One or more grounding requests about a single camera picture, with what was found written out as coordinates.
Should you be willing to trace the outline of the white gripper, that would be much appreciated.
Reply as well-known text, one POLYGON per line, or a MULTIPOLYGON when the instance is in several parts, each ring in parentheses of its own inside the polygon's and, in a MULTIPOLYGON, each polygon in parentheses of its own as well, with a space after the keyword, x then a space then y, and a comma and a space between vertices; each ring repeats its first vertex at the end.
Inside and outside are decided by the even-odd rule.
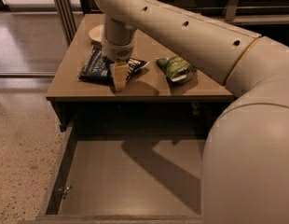
POLYGON ((128 45, 115 45, 105 37, 102 38, 103 56, 115 62, 111 64, 110 71, 114 87, 117 91, 124 89, 126 86, 129 66, 125 60, 128 60, 132 55, 133 48, 134 42, 130 42, 128 45))

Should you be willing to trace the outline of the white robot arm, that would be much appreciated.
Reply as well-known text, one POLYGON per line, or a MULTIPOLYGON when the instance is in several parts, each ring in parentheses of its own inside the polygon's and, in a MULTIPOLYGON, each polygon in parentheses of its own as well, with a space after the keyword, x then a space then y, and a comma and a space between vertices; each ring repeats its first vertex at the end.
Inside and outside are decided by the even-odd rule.
POLYGON ((236 98, 205 143, 203 224, 289 224, 289 48, 157 0, 95 2, 111 59, 136 28, 236 98))

